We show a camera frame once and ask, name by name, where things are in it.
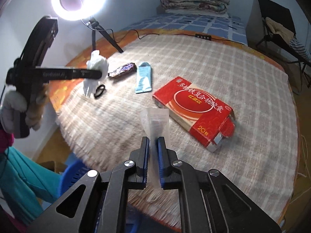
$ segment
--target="black hair tie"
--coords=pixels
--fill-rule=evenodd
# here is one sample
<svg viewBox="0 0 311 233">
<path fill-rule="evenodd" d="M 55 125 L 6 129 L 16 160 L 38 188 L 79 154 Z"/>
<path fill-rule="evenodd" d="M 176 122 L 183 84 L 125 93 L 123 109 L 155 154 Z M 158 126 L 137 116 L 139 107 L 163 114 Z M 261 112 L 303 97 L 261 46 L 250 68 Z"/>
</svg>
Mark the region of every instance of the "black hair tie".
<svg viewBox="0 0 311 233">
<path fill-rule="evenodd" d="M 94 94 L 94 98 L 95 98 L 95 99 L 100 98 L 100 97 L 103 95 L 105 89 L 106 89 L 105 85 L 104 85 L 104 84 L 100 84 L 100 85 L 96 88 L 96 91 L 95 91 L 95 94 Z"/>
</svg>

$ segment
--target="metal screw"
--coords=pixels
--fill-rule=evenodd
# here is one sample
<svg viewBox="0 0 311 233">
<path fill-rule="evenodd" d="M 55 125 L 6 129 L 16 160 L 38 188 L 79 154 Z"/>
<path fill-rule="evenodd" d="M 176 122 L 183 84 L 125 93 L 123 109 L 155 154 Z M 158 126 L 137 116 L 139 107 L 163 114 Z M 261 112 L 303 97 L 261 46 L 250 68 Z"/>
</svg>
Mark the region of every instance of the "metal screw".
<svg viewBox="0 0 311 233">
<path fill-rule="evenodd" d="M 210 175 L 217 177 L 219 175 L 219 171 L 216 169 L 212 169 L 212 170 L 210 170 Z"/>
<path fill-rule="evenodd" d="M 89 171 L 87 172 L 87 175 L 88 175 L 89 177 L 95 177 L 95 176 L 97 175 L 97 171 L 96 171 L 96 170 L 89 170 Z"/>
<path fill-rule="evenodd" d="M 124 165 L 127 166 L 127 167 L 130 167 L 130 166 L 134 165 L 134 161 L 127 160 L 127 161 L 124 162 Z"/>
<path fill-rule="evenodd" d="M 183 163 L 180 160 L 173 161 L 174 166 L 181 166 Z"/>
</svg>

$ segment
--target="striped cloth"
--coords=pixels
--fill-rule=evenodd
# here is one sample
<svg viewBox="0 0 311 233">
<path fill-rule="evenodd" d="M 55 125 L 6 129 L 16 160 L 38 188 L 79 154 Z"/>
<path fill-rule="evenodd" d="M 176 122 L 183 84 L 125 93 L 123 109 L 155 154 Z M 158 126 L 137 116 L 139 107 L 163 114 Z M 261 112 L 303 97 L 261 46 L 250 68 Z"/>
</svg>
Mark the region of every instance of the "striped cloth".
<svg viewBox="0 0 311 233">
<path fill-rule="evenodd" d="M 219 169 L 277 221 L 290 199 L 297 161 L 297 124 L 288 77 L 280 69 L 243 50 L 188 36 L 149 35 L 135 40 L 109 59 L 110 70 L 143 61 L 152 67 L 153 92 L 176 76 L 233 107 L 232 138 L 212 153 L 174 120 L 169 120 L 171 148 L 195 169 Z M 78 84 L 58 115 L 66 142 L 97 170 L 112 169 L 138 149 L 139 113 L 156 107 L 152 92 L 135 94 L 136 75 L 106 80 L 98 100 L 83 95 Z M 131 190 L 129 202 L 171 226 L 180 228 L 178 191 Z"/>
<path fill-rule="evenodd" d="M 311 62 L 311 54 L 308 52 L 306 47 L 302 43 L 300 43 L 297 39 L 292 38 L 290 40 L 290 47 L 294 49 L 301 57 L 303 57 L 306 61 Z"/>
</svg>

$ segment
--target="white glove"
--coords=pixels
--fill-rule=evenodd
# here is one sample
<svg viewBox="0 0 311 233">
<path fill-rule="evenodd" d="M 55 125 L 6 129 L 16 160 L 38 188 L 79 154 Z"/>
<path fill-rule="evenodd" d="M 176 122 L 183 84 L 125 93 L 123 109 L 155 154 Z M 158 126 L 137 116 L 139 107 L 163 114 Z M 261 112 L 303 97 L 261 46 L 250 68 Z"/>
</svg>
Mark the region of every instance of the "white glove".
<svg viewBox="0 0 311 233">
<path fill-rule="evenodd" d="M 84 79 L 83 91 L 84 95 L 91 97 L 91 94 L 96 92 L 96 88 L 100 81 L 106 78 L 108 73 L 109 63 L 107 59 L 99 55 L 99 50 L 95 50 L 91 54 L 91 59 L 86 63 L 87 69 L 99 70 L 102 72 L 102 77 L 99 80 Z"/>
<path fill-rule="evenodd" d="M 41 126 L 44 105 L 48 102 L 48 86 L 44 85 L 36 97 L 36 102 L 29 105 L 27 109 L 26 99 L 17 91 L 9 91 L 4 96 L 0 113 L 1 124 L 5 132 L 14 132 L 14 111 L 26 112 L 25 122 L 33 130 L 38 130 Z"/>
</svg>

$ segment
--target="ring light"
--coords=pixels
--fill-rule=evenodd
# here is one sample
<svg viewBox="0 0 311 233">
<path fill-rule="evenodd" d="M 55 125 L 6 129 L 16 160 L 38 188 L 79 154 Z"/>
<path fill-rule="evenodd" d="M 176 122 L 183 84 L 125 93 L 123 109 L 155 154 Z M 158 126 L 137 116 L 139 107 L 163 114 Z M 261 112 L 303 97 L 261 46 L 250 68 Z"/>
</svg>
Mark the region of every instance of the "ring light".
<svg viewBox="0 0 311 233">
<path fill-rule="evenodd" d="M 67 11 L 60 0 L 52 0 L 52 6 L 58 16 L 69 21 L 88 18 L 96 14 L 104 5 L 105 0 L 83 0 L 82 8 L 76 11 Z"/>
</svg>

